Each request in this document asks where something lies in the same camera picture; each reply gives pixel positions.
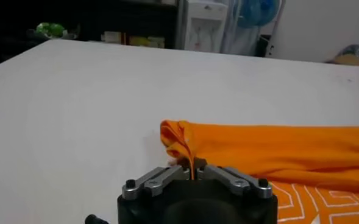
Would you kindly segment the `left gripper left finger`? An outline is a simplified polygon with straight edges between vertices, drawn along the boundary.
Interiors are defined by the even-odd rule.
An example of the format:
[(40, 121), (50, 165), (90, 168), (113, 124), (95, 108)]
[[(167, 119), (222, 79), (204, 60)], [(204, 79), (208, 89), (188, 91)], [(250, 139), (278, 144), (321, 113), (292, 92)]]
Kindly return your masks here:
[(152, 197), (163, 193), (163, 190), (174, 180), (189, 180), (190, 170), (182, 166), (157, 167), (138, 179), (128, 179), (122, 187), (122, 198), (136, 200), (144, 191)]

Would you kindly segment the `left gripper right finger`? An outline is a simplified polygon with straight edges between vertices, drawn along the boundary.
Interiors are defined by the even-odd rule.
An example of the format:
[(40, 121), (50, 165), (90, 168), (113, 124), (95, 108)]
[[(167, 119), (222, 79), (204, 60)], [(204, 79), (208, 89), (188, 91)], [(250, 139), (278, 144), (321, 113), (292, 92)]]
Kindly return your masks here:
[(272, 197), (272, 186), (267, 179), (246, 175), (233, 167), (206, 165), (197, 169), (197, 177), (202, 180), (217, 180), (237, 196), (251, 192), (258, 198)]

